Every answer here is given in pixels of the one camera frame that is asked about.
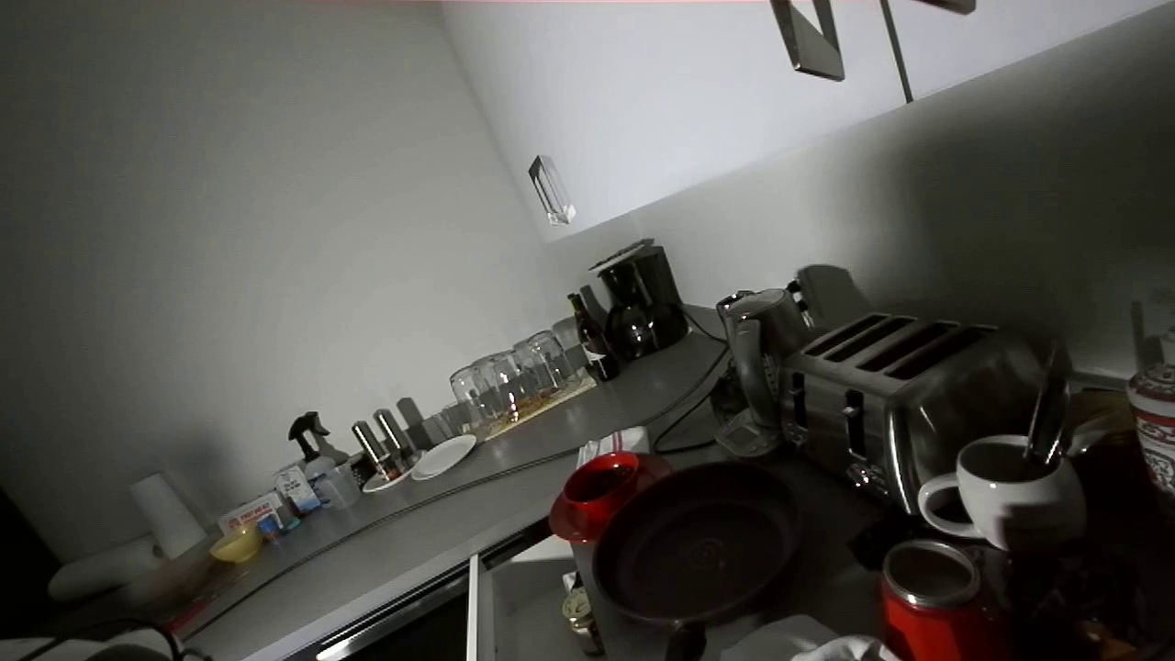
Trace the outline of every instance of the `white mug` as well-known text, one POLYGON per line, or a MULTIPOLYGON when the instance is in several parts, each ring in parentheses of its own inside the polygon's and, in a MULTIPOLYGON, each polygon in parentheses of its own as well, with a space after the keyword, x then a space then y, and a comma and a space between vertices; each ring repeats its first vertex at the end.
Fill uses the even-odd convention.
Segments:
POLYGON ((963 538, 986 538, 1002 549, 1056 549, 1087 533, 1087 498, 1064 460, 1049 470, 1023 466, 1023 434, 999 434, 967 445, 953 472, 919 488, 922 516, 963 538), (953 488, 968 522, 949 522, 933 494, 953 488))

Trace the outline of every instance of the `toaster slot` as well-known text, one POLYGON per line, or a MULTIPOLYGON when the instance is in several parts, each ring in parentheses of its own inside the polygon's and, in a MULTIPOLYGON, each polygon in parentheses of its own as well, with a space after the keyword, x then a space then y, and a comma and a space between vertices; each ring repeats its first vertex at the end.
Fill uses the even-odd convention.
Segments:
POLYGON ((919 327, 915 333, 885 345, 878 355, 870 355, 870 361, 860 362, 860 368, 863 368, 863 371, 885 371, 885 368, 892 368, 895 361, 919 351, 922 345, 930 345, 930 341, 944 336, 944 333, 949 333, 944 322, 919 327))
POLYGON ((868 320, 854 320, 854 322, 849 322, 849 327, 836 327, 836 330, 829 330, 826 336, 810 341, 810 345, 809 345, 809 355, 821 355, 826 349, 849 341, 852 333, 860 333, 860 330, 868 330, 868 327, 873 327, 873 322, 880 322, 880 320, 885 320, 885 314, 868 314, 868 320))
POLYGON ((949 333, 935 345, 924 345, 922 351, 915 351, 912 361, 895 362, 890 374, 892 378, 919 378, 922 371, 944 362, 949 355, 978 345, 979 336, 986 336, 986 330, 979 327, 963 327, 960 333, 949 333))
POLYGON ((863 330, 860 336, 836 345, 826 361, 846 362, 849 355, 863 351, 868 345, 873 345, 873 341, 880 341, 880 336, 890 336, 890 333, 895 333, 895 330, 902 330, 912 322, 915 320, 885 320, 885 322, 863 330))

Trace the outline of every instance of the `red container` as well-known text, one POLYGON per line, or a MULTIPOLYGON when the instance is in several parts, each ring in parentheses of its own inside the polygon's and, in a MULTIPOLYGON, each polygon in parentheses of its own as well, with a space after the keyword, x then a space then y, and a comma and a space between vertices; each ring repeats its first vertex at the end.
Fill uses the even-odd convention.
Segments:
POLYGON ((563 486, 546 522, 563 538, 596 544, 641 482, 641 455, 596 455, 563 486))
POLYGON ((902 661, 1005 661, 999 614, 979 601, 979 570, 950 544, 912 538, 880 570, 885 646, 902 661))

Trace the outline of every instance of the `cabinet door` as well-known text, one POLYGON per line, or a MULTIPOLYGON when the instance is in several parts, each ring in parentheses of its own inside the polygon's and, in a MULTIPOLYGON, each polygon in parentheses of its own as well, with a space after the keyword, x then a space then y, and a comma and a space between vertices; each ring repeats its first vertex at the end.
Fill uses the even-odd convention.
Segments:
POLYGON ((466 661, 585 661, 585 646, 563 622, 563 571, 573 570, 570 546, 563 555, 526 549, 497 570, 472 555, 466 661))
POLYGON ((849 80, 798 74, 769 0, 445 7, 498 153, 552 238, 901 106, 880 7, 833 0, 833 13, 849 80), (573 224, 545 220, 527 178, 541 153, 573 224))
POLYGON ((892 0, 915 98, 1098 34, 1169 0, 950 0, 968 3, 967 13, 944 11, 941 3, 892 0))

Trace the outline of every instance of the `mug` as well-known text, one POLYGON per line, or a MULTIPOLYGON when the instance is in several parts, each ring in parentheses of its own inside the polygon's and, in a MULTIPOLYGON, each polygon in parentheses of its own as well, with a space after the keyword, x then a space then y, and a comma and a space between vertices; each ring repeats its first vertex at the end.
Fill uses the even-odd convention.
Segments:
POLYGON ((919 488, 922 516, 963 538, 986 538, 999 549, 1056 549, 1087 530, 1087 498, 1064 460, 1023 466, 1023 434, 999 434, 967 445, 953 472, 919 488), (941 492, 960 492, 968 522, 949 522, 933 510, 941 492))
POLYGON ((617 510, 636 498, 647 460, 636 450, 596 455, 575 466, 552 508, 552 530, 573 544, 596 544, 617 510))
POLYGON ((1005 661, 1011 636, 968 555, 902 538, 880 565, 885 646, 902 661, 1005 661))

